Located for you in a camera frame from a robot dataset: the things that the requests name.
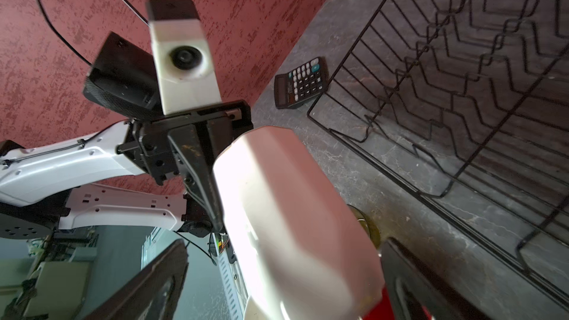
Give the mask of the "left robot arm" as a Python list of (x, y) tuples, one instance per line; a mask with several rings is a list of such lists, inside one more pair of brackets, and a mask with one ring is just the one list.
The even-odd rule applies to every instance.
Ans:
[(252, 129), (250, 108), (222, 101), (197, 21), (150, 32), (150, 53), (111, 33), (85, 80), (87, 98), (123, 121), (41, 148), (1, 144), (3, 237), (110, 225), (225, 231), (213, 165)]

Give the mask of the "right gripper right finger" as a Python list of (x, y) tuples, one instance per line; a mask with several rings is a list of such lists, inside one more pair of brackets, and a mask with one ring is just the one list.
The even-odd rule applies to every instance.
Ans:
[(394, 238), (382, 244), (382, 269), (396, 319), (487, 319), (406, 246)]

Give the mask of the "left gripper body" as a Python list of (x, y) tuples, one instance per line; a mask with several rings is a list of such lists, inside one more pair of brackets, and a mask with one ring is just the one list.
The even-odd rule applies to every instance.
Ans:
[(246, 101), (222, 103), (153, 121), (134, 120), (117, 153), (162, 185), (179, 174), (203, 175), (234, 139), (252, 128)]

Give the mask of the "tall white faceted mug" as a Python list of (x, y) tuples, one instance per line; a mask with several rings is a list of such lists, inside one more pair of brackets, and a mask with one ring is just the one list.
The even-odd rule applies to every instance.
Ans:
[(369, 235), (293, 130), (241, 135), (213, 166), (250, 298), (268, 319), (360, 319), (381, 301)]

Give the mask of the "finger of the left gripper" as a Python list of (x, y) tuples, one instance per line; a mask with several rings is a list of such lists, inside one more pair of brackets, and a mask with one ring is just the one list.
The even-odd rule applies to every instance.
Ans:
[(181, 161), (180, 173), (184, 176), (188, 192), (207, 212), (213, 230), (224, 231), (223, 210), (212, 164), (208, 163), (196, 126), (189, 124), (175, 128), (167, 136), (176, 157)]

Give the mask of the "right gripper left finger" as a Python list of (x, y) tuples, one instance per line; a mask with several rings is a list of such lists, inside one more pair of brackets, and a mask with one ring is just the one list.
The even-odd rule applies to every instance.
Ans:
[(185, 243), (177, 239), (87, 319), (172, 319), (188, 271)]

